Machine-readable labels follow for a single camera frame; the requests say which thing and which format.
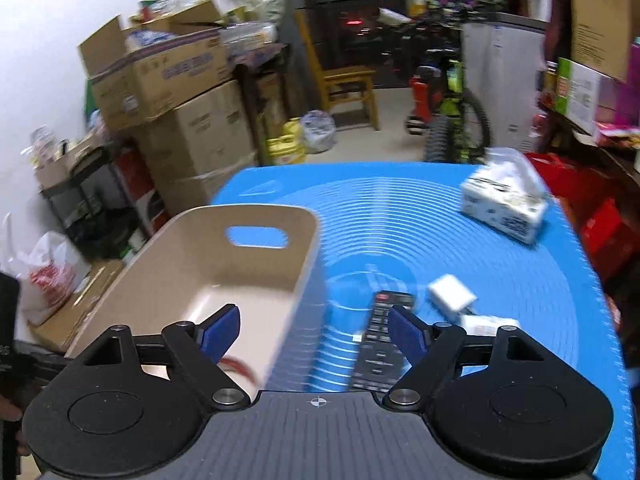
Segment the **white power adapter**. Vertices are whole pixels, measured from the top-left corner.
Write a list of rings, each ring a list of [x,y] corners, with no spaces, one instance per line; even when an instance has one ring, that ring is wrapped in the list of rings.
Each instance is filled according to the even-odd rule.
[[[428,284],[427,291],[431,303],[450,322],[457,322],[461,315],[476,315],[477,296],[452,274],[445,274]]]

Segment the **black tv remote control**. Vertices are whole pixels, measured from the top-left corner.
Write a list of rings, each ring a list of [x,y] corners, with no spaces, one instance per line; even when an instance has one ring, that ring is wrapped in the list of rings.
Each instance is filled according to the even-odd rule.
[[[414,297],[390,290],[374,294],[367,326],[361,333],[349,390],[386,393],[402,375],[405,358],[388,333],[388,312],[396,304],[412,311]]]

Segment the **beige plastic storage bin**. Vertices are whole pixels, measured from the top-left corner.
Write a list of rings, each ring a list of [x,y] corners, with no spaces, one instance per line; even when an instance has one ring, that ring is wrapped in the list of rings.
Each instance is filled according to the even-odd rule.
[[[299,206],[239,204],[171,219],[115,278],[68,348],[78,356],[107,327],[157,334],[203,322],[225,304],[240,310],[227,352],[250,394],[307,391],[326,317],[321,224]]]

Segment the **brown cardboard box on floor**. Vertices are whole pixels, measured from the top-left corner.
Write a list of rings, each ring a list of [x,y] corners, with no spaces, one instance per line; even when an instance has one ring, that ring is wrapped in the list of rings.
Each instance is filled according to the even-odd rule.
[[[89,273],[62,307],[41,325],[29,326],[35,342],[48,350],[65,353],[102,296],[124,269],[122,260],[93,263]]]

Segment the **white red plastic bag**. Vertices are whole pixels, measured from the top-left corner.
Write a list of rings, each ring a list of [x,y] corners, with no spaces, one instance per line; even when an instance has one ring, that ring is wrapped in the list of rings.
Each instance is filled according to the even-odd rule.
[[[40,326],[60,310],[91,270],[90,263],[65,235],[44,233],[29,254],[14,246],[12,216],[1,223],[1,270],[21,285],[18,310]]]

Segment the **black metal shelf rack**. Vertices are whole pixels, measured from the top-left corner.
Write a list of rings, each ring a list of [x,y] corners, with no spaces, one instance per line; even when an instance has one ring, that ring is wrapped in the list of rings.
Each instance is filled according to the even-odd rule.
[[[166,217],[134,140],[76,148],[36,170],[40,195],[88,260],[126,260]]]

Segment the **blue silicone baking mat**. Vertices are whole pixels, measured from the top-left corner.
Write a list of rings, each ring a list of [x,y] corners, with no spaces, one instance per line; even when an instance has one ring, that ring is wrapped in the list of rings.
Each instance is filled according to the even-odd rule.
[[[570,222],[551,203],[535,244],[524,245],[465,217],[460,186],[470,173],[424,162],[253,168],[236,174],[215,203],[294,205],[319,217],[328,306],[308,389],[348,386],[355,336],[376,292],[410,294],[416,314],[434,323],[440,315],[428,285],[451,274],[474,294],[477,313],[518,321],[606,394],[614,424],[596,474],[632,478],[634,416],[620,343]]]

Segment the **white tissue pack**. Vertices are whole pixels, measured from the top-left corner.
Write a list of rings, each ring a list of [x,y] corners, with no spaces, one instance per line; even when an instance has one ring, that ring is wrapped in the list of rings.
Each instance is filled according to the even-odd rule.
[[[488,148],[486,162],[460,185],[461,212],[526,245],[536,242],[549,192],[514,148]]]

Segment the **large stacked cardboard box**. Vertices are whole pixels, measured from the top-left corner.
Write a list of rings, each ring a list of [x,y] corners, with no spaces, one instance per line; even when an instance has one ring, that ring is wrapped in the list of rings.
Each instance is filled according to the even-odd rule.
[[[240,87],[230,80],[134,129],[170,214],[205,206],[238,171],[256,165]]]

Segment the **green black bicycle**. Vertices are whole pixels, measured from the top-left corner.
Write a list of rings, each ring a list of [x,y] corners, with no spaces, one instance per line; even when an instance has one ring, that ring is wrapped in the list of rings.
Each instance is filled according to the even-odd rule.
[[[405,127],[424,137],[424,162],[484,162],[492,131],[484,106],[465,83],[461,27],[424,15],[408,25],[400,46],[413,97]]]

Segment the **yellow oil jug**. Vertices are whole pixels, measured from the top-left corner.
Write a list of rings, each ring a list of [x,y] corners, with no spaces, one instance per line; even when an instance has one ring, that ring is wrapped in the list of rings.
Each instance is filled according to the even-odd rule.
[[[306,148],[303,129],[299,118],[294,117],[282,127],[282,134],[267,141],[267,148],[273,165],[286,166],[306,162]]]

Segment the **green white carton box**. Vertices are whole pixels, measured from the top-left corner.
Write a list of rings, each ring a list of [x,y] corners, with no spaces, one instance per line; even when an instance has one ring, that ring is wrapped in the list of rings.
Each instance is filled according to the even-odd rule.
[[[600,101],[601,75],[588,66],[559,58],[555,110],[590,136]]]

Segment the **grey plastic bag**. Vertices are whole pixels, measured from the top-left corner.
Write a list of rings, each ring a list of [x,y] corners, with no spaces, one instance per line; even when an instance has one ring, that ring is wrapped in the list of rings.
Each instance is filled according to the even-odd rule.
[[[310,110],[299,119],[304,147],[309,154],[329,151],[335,144],[336,125],[324,110]]]

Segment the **open top cardboard box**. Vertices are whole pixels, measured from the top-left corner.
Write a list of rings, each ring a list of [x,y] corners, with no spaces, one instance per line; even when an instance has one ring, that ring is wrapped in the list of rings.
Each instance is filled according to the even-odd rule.
[[[152,122],[231,77],[213,0],[122,28],[113,18],[79,46],[108,130]]]

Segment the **white freezer cabinet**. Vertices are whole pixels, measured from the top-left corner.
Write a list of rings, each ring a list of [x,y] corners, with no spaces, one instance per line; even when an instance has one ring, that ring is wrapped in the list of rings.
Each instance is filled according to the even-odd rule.
[[[501,12],[462,26],[465,83],[484,108],[493,146],[534,149],[545,30],[543,21]]]

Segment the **wooden chair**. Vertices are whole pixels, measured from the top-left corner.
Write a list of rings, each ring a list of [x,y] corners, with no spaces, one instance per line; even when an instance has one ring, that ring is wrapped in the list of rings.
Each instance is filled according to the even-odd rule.
[[[305,47],[312,79],[317,86],[320,108],[329,113],[338,104],[361,103],[364,116],[369,119],[371,127],[378,130],[380,121],[373,90],[375,70],[364,65],[325,70],[311,39],[306,11],[295,10],[294,18]]]

